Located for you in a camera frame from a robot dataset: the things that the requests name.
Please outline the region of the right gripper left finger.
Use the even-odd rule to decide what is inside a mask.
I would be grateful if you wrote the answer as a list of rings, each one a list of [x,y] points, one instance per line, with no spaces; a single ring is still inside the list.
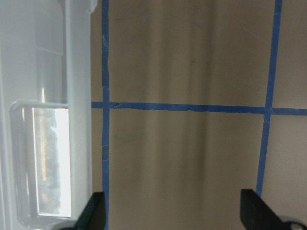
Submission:
[[[106,225],[104,192],[94,192],[74,225],[75,230],[103,230]]]

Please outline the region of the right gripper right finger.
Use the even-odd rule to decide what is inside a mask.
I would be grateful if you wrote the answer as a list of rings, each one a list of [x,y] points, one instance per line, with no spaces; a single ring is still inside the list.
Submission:
[[[240,220],[246,230],[291,230],[293,224],[283,222],[252,189],[241,190]]]

